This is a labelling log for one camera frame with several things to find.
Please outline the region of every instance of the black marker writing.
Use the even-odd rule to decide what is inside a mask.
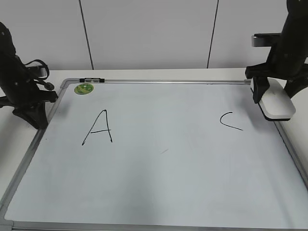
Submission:
[[[101,114],[102,114],[103,112],[105,112],[105,114],[106,114],[107,129],[105,129],[105,130],[100,130],[100,131],[92,131],[92,129],[93,129],[93,127],[94,127],[96,121],[98,120],[98,118],[101,116]],[[111,138],[111,134],[110,134],[110,131],[111,131],[111,130],[109,129],[109,125],[108,125],[108,116],[107,116],[107,110],[106,110],[106,109],[102,110],[102,111],[98,114],[98,116],[96,117],[96,119],[95,119],[95,121],[94,121],[92,127],[90,128],[90,130],[88,131],[88,133],[87,133],[85,139],[83,140],[81,146],[83,146],[83,145],[85,144],[85,142],[86,142],[88,136],[90,135],[90,133],[92,134],[92,133],[98,133],[98,132],[102,132],[102,131],[108,131],[109,137],[110,137],[110,142],[112,142],[112,138]]]
[[[223,124],[223,125],[225,125],[225,126],[227,126],[227,127],[235,128],[235,129],[238,129],[238,130],[243,131],[243,129],[236,128],[236,127],[233,127],[233,126],[230,126],[230,125],[227,125],[227,124],[224,124],[223,122],[221,122],[221,119],[222,119],[225,115],[227,115],[227,114],[232,114],[232,113],[233,113],[233,112],[227,112],[227,113],[223,114],[223,115],[220,117],[220,123]]]

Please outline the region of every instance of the table surface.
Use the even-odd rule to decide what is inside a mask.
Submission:
[[[105,78],[105,79],[152,79],[152,80],[243,80],[244,68],[228,69],[168,69],[168,70],[84,70],[51,71],[49,81],[56,91],[67,78]],[[295,146],[302,163],[308,167],[308,122],[306,114],[308,90],[293,98],[296,114],[284,122],[289,139]],[[51,104],[46,105],[47,113]],[[4,194],[36,130],[22,119],[12,114],[12,108],[0,109],[0,197]]]

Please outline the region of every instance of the panel seam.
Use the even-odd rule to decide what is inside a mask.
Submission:
[[[206,68],[208,68],[208,65],[209,65],[209,62],[210,62],[210,56],[211,56],[212,44],[213,44],[213,37],[214,37],[214,31],[215,31],[215,25],[216,25],[216,18],[217,18],[217,12],[218,12],[218,5],[219,5],[219,0],[217,0],[217,5],[216,5],[216,11],[215,11],[215,17],[214,17],[214,23],[213,23],[213,30],[212,30],[212,37],[211,37],[210,49],[208,51]]]
[[[86,40],[87,40],[87,46],[88,46],[88,51],[89,51],[91,67],[92,67],[92,70],[94,70],[94,65],[93,65],[93,60],[92,60],[92,55],[91,55],[91,49],[90,49],[90,44],[89,44],[89,39],[88,39],[88,34],[87,34],[87,28],[86,28],[86,23],[85,23],[85,17],[83,15],[83,11],[82,11],[81,0],[78,0],[78,1],[79,1],[79,6],[80,6],[80,13],[81,13],[81,18],[82,18],[83,28],[84,28]]]

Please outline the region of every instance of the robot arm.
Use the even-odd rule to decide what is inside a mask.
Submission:
[[[33,62],[41,63],[48,77],[47,65],[41,60]],[[47,77],[39,77],[32,67],[26,65],[16,55],[9,30],[0,23],[0,87],[6,95],[0,97],[0,108],[14,107],[14,115],[24,119],[36,129],[46,128],[48,122],[45,102],[53,103],[58,96],[52,91],[54,86],[44,81]],[[48,91],[40,90],[37,84],[43,85]]]
[[[289,120],[295,113],[290,98],[308,87],[308,64],[304,63],[308,56],[308,1],[287,0],[287,9],[289,13],[281,34],[253,36],[254,46],[271,46],[271,50],[265,63],[248,66],[245,72],[252,79],[254,102],[259,103],[268,120]],[[279,94],[271,95],[268,77],[287,80],[284,91],[275,85],[273,90]],[[272,99],[274,95],[282,98]],[[270,111],[273,105],[265,105],[268,102],[280,109]]]

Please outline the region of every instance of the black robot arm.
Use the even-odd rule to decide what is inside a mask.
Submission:
[[[48,125],[45,102],[53,103],[58,96],[52,91],[54,86],[45,82],[49,75],[47,65],[41,60],[34,62],[39,62],[46,69],[46,77],[37,76],[32,67],[26,67],[21,62],[8,28],[0,23],[0,87],[5,94],[0,97],[0,108],[14,107],[14,115],[36,129],[43,129]],[[40,90],[37,84],[43,85],[48,91]]]
[[[308,87],[308,1],[287,0],[288,16],[280,34],[255,34],[254,46],[271,46],[265,63],[246,68],[254,82],[258,103],[270,87],[267,77],[287,80],[284,90],[290,98]]]

